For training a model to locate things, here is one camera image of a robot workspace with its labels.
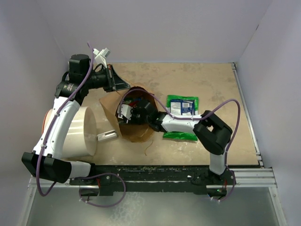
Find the brown paper bag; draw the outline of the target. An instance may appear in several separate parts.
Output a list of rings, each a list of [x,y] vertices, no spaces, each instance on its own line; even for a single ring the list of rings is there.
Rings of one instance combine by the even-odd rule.
[[[151,129],[148,124],[120,125],[118,118],[118,108],[122,97],[142,97],[149,100],[155,107],[157,107],[155,99],[151,96],[152,94],[154,94],[154,92],[150,88],[142,85],[141,83],[134,83],[129,89],[110,92],[105,97],[99,99],[106,118],[121,139],[132,143],[144,143],[153,138],[155,131]]]

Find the blue Kettle chips bag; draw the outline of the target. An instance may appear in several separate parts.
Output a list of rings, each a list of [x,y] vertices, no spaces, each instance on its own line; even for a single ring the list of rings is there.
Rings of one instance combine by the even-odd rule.
[[[195,101],[172,99],[170,101],[170,113],[173,115],[193,116],[195,115]]]

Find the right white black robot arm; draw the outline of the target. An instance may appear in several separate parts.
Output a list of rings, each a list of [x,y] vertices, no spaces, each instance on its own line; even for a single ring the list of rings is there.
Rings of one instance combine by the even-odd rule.
[[[207,110],[202,115],[185,118],[158,111],[150,101],[142,100],[132,108],[128,123],[147,124],[156,132],[194,134],[210,153],[210,181],[220,184],[225,180],[225,152],[230,145],[232,129],[213,112]]]

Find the red snack packet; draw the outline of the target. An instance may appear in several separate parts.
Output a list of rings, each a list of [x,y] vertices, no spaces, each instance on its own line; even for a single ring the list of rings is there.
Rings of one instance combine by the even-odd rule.
[[[130,102],[128,105],[131,106],[131,107],[134,107],[140,101],[141,101],[141,98],[136,98],[132,102]]]

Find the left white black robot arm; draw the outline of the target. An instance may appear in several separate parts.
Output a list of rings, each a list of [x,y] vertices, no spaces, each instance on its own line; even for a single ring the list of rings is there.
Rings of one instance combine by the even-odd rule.
[[[96,181],[97,173],[91,164],[82,161],[64,161],[63,143],[69,126],[89,90],[103,88],[106,92],[129,89],[112,65],[93,69],[93,60],[85,54],[75,54],[69,60],[69,70],[57,85],[53,111],[46,130],[33,150],[25,152],[22,163],[39,182],[41,179],[64,183],[70,178],[80,178],[85,184]]]

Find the green Chuba snack bag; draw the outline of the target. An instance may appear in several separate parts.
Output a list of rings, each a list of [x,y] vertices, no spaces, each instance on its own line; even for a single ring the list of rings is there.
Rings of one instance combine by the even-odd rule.
[[[183,100],[194,100],[195,101],[195,115],[198,114],[198,104],[199,98],[198,97],[184,97],[178,95],[168,95],[166,99],[166,108],[170,112],[170,101],[172,99],[183,99]],[[196,135],[191,133],[184,133],[184,132],[167,132],[164,133],[163,138],[167,139],[176,139],[176,140],[189,140],[189,141],[197,141],[198,138]]]

